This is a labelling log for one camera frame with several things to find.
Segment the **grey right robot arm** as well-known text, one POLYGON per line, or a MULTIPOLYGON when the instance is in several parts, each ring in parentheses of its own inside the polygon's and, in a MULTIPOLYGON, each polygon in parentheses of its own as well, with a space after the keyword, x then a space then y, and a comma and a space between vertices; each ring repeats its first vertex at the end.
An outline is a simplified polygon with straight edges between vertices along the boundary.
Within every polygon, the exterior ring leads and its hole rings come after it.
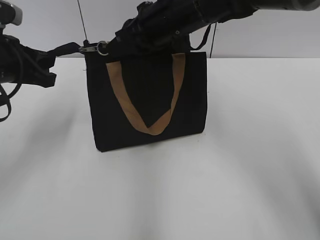
POLYGON ((137 16, 128 19, 106 49, 114 57, 147 55, 164 49, 177 52, 200 50, 208 40, 211 25, 252 16, 258 10, 313 11, 318 0, 157 0, 137 6, 137 16), (205 27, 198 47, 189 35, 205 27))

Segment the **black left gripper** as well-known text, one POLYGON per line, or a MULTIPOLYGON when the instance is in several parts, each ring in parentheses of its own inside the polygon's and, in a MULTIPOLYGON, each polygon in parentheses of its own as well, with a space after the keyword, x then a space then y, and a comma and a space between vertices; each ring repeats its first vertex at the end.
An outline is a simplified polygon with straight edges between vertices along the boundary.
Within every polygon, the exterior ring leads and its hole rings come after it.
POLYGON ((57 75, 50 72, 50 58, 80 53, 80 48, 69 42, 45 52, 24 46, 13 36, 1 35, 0 82, 54 87, 57 75))

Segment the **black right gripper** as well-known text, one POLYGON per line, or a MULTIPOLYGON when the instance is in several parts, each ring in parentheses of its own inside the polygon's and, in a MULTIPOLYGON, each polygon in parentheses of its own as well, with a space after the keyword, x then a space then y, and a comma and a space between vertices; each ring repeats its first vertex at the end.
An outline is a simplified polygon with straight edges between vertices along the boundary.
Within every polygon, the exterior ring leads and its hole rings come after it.
POLYGON ((201 43, 190 49, 199 50, 207 42, 212 24, 206 21, 199 0, 144 1, 136 9, 137 16, 128 19, 107 44, 109 54, 140 54, 139 37, 159 47, 204 27, 201 43))

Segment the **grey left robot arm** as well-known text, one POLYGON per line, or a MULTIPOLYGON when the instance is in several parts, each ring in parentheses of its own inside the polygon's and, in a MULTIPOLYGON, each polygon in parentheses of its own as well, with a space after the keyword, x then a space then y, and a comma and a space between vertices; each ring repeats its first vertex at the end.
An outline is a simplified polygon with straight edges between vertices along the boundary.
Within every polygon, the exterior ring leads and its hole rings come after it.
POLYGON ((78 53, 81 46, 70 42, 42 51, 24 46, 18 38, 3 34, 6 25, 19 26, 22 20, 21 8, 6 0, 0 2, 0 82, 53 87, 57 75, 50 72, 50 68, 55 65, 56 58, 78 53))

